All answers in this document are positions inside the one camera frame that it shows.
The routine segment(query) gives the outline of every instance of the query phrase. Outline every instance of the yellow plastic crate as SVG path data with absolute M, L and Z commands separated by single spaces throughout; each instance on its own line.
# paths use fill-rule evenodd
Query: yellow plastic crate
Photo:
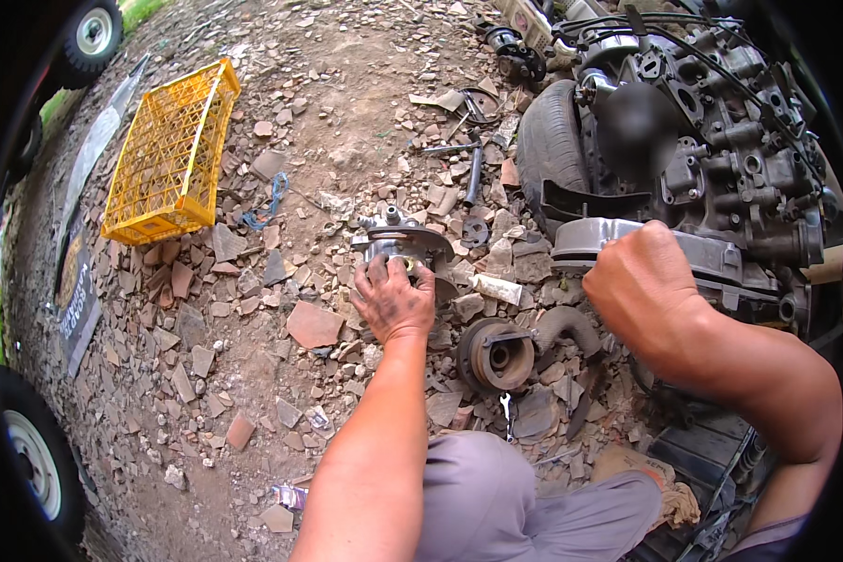
M 137 245 L 214 224 L 225 131 L 240 93 L 222 59 L 144 94 L 112 176 L 102 236 Z

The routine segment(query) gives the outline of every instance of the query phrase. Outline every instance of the wrench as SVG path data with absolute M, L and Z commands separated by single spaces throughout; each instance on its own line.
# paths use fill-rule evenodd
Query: wrench
M 509 411 L 509 404 L 512 402 L 512 397 L 509 396 L 508 392 L 504 392 L 500 395 L 500 404 L 503 405 L 503 411 L 506 414 L 506 443 L 511 444 L 515 441 L 515 437 L 512 436 L 512 414 Z

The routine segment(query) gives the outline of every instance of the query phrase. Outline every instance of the dirt ground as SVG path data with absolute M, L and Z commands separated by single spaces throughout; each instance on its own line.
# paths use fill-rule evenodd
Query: dirt ground
M 9 338 L 19 346 L 11 349 L 10 361 L 35 381 L 54 408 L 93 480 L 87 492 L 90 513 L 83 547 L 94 559 L 287 558 L 299 515 L 292 531 L 272 532 L 269 520 L 262 517 L 273 505 L 271 487 L 312 475 L 330 434 L 316 431 L 305 417 L 286 426 L 282 419 L 289 410 L 279 404 L 283 400 L 299 412 L 319 406 L 333 427 L 340 428 L 380 361 L 379 346 L 361 340 L 360 326 L 341 297 L 351 284 L 351 267 L 361 258 L 348 248 L 357 229 L 348 224 L 326 236 L 323 226 L 331 220 L 329 212 L 300 193 L 316 201 L 323 192 L 354 201 L 356 212 L 364 215 L 381 200 L 399 200 L 407 212 L 424 212 L 440 187 L 455 188 L 453 194 L 464 196 L 468 153 L 426 159 L 412 151 L 413 145 L 437 144 L 458 119 L 439 107 L 411 104 L 408 96 L 441 94 L 490 78 L 504 101 L 505 117 L 514 109 L 510 94 L 515 88 L 501 80 L 493 54 L 468 23 L 476 12 L 498 19 L 494 6 L 469 0 L 457 4 L 458 8 L 449 2 L 417 0 L 171 3 L 126 39 L 98 84 L 72 107 L 65 132 L 46 143 L 29 178 L 16 186 L 6 264 L 9 287 L 4 294 L 9 295 Z M 56 315 L 46 306 L 53 301 L 60 207 L 90 123 L 146 52 L 151 54 L 146 75 L 81 197 L 103 318 L 77 376 L 69 377 Z M 112 172 L 137 100 L 147 90 L 222 56 L 235 62 L 243 91 L 225 138 L 225 159 L 231 165 L 219 182 L 216 219 L 245 240 L 245 249 L 258 248 L 230 260 L 233 275 L 218 271 L 209 247 L 210 229 L 186 235 L 178 247 L 127 247 L 99 237 Z M 254 131 L 263 132 L 264 122 L 272 130 L 261 137 Z M 466 132 L 460 129 L 459 138 Z M 495 127 L 484 132 L 493 135 Z M 488 146 L 484 204 L 472 213 L 489 221 L 499 234 L 510 231 L 505 240 L 536 242 L 536 225 L 513 189 L 517 182 L 511 179 L 511 163 L 503 163 L 512 158 L 515 147 Z M 244 226 L 240 217 L 268 200 L 270 182 L 250 166 L 264 149 L 283 154 L 281 169 L 290 190 L 272 228 L 257 231 Z M 421 218 L 456 242 L 463 213 L 456 205 L 446 215 L 429 209 Z M 489 256 L 485 248 L 465 250 L 454 264 L 464 263 L 460 269 L 465 282 L 455 275 L 454 281 L 461 294 L 471 297 L 438 314 L 428 371 L 431 435 L 448 427 L 504 434 L 497 401 L 481 399 L 458 380 L 452 354 L 463 325 L 492 316 L 527 327 L 539 311 L 556 302 L 579 305 L 597 322 L 579 279 L 538 279 L 536 272 L 523 272 L 517 258 L 513 267 L 511 252 L 508 269 L 497 274 L 524 284 L 519 306 L 475 296 L 467 275 L 474 267 L 494 272 L 499 265 L 493 251 L 497 241 L 492 239 Z M 167 295 L 152 294 L 161 291 L 147 288 L 162 265 L 146 263 L 156 245 L 168 254 L 169 264 L 177 261 L 195 272 L 185 288 L 186 298 L 169 302 Z M 503 252 L 506 246 L 509 243 L 497 250 Z M 256 299 L 245 296 L 249 279 L 244 279 L 249 275 L 244 271 L 261 280 L 275 250 L 296 272 Z M 528 269 L 536 270 L 548 260 L 546 253 L 534 255 L 537 263 L 528 263 Z M 123 288 L 131 279 L 132 290 Z M 288 333 L 286 323 L 298 300 L 347 318 L 332 350 L 310 352 Z M 167 348 L 163 344 L 164 331 L 180 335 L 177 319 L 185 305 L 203 318 L 205 327 L 198 330 L 201 347 L 215 349 L 206 377 L 194 373 L 193 355 L 184 343 Z M 642 394 L 618 351 L 608 363 L 610 379 L 602 404 L 594 405 L 584 430 L 571 443 L 564 440 L 562 389 L 586 372 L 579 355 L 573 345 L 563 347 L 557 366 L 550 367 L 550 380 L 535 375 L 529 381 L 531 392 L 545 393 L 541 398 L 546 396 L 552 417 L 517 446 L 532 462 L 570 451 L 538 466 L 541 486 L 550 490 L 586 482 L 604 444 L 643 446 L 648 439 L 635 415 Z M 176 369 L 186 373 L 187 384 L 197 391 L 189 404 L 179 388 L 173 388 Z M 224 439 L 238 413 L 256 426 L 242 451 Z M 186 490 L 165 481 L 170 465 L 183 470 Z M 119 558 L 116 553 L 125 554 Z

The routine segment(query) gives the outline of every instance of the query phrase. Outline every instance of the left hand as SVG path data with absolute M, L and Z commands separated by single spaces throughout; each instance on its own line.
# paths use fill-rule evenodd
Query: left hand
M 402 337 L 427 340 L 434 327 L 434 272 L 420 262 L 415 271 L 419 280 L 414 288 L 404 261 L 385 263 L 385 255 L 379 253 L 370 263 L 360 264 L 353 275 L 359 292 L 350 291 L 349 301 L 384 345 Z

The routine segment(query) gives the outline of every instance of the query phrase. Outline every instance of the car tire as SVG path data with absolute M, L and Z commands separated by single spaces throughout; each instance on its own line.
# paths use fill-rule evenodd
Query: car tire
M 5 367 L 0 367 L 0 399 L 11 444 L 47 521 L 77 545 L 84 532 L 85 500 L 66 435 L 34 387 Z
M 115 0 L 90 0 L 79 11 L 50 71 L 66 89 L 87 87 L 110 65 L 121 41 L 122 12 Z
M 17 184 L 28 175 L 34 165 L 34 157 L 40 150 L 40 143 L 44 139 L 44 124 L 41 122 L 40 113 L 37 111 L 31 116 L 28 137 L 23 139 L 24 144 L 20 144 L 16 148 L 16 155 L 13 157 L 7 172 L 6 183 L 8 185 Z
M 540 200 L 544 180 L 571 192 L 589 192 L 587 167 L 574 116 L 573 80 L 551 84 L 525 111 L 518 126 L 518 179 L 531 216 L 552 241 L 561 220 L 548 218 Z

